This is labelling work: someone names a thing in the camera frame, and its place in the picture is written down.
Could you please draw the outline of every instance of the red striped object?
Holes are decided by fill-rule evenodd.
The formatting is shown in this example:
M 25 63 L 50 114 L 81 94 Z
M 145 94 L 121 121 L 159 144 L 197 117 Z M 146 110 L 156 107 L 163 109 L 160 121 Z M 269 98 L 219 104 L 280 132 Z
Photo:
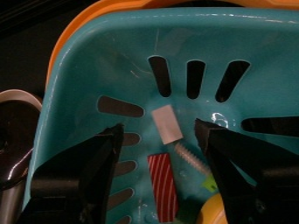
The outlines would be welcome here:
M 177 198 L 169 154 L 148 156 L 146 160 L 153 185 L 157 218 L 160 222 L 172 222 L 177 212 Z

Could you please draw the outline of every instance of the dark background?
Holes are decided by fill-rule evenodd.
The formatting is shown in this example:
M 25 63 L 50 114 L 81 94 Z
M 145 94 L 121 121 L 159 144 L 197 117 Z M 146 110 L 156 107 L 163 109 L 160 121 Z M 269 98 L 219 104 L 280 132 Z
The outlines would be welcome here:
M 0 2 L 0 92 L 42 97 L 49 58 L 64 28 L 93 0 Z

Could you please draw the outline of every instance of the turquoise plastic seat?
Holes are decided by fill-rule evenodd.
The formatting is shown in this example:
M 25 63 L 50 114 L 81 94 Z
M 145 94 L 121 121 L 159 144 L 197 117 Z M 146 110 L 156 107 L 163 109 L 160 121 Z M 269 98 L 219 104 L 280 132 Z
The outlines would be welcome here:
M 173 145 L 163 145 L 155 127 L 151 112 L 168 104 L 181 142 L 199 158 L 195 118 L 297 153 L 296 136 L 244 128 L 251 118 L 299 116 L 297 23 L 297 11 L 243 8 L 140 10 L 86 23 L 52 69 L 28 180 L 53 155 L 122 123 L 118 161 L 134 161 L 136 168 L 113 178 L 110 194 L 125 189 L 133 194 L 106 212 L 106 223 L 124 217 L 130 223 L 157 223 L 146 163 L 156 153 L 171 153 L 179 200 L 203 203 L 212 195 L 201 186 L 205 177 L 175 154 Z M 224 79 L 233 65 L 243 70 Z

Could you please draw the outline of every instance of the ventilation slot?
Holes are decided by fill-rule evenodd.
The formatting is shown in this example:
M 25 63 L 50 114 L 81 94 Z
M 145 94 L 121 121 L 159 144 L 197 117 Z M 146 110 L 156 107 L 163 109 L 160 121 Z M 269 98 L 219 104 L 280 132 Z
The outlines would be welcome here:
M 134 161 L 125 161 L 116 164 L 114 177 L 122 176 L 136 169 Z
M 130 188 L 110 195 L 106 201 L 106 210 L 122 204 L 133 196 L 133 190 Z
M 163 57 L 159 56 L 151 57 L 148 61 L 153 70 L 153 77 L 159 93 L 163 97 L 168 97 L 172 93 L 172 87 L 167 61 Z
M 140 117 L 144 115 L 144 110 L 134 104 L 113 99 L 108 96 L 101 96 L 97 101 L 97 110 L 102 113 Z
M 193 60 L 187 64 L 187 95 L 191 99 L 196 99 L 201 91 L 201 78 L 205 64 Z
M 136 133 L 124 133 L 122 146 L 138 144 L 140 136 Z
M 116 224 L 129 224 L 130 223 L 130 217 L 125 216 L 121 220 L 116 222 Z
M 299 116 L 249 118 L 241 122 L 241 128 L 249 132 L 299 137 Z
M 232 61 L 228 64 L 228 69 L 224 73 L 221 82 L 219 84 L 219 90 L 216 93 L 217 102 L 224 102 L 235 89 L 235 86 L 239 83 L 239 80 L 248 70 L 249 64 L 243 60 Z

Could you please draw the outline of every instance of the yellow object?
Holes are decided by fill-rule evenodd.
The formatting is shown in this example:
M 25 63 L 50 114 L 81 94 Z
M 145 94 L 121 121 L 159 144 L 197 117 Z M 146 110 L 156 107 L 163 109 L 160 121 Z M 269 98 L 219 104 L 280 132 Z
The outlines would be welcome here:
M 204 203 L 196 224 L 228 224 L 219 193 Z

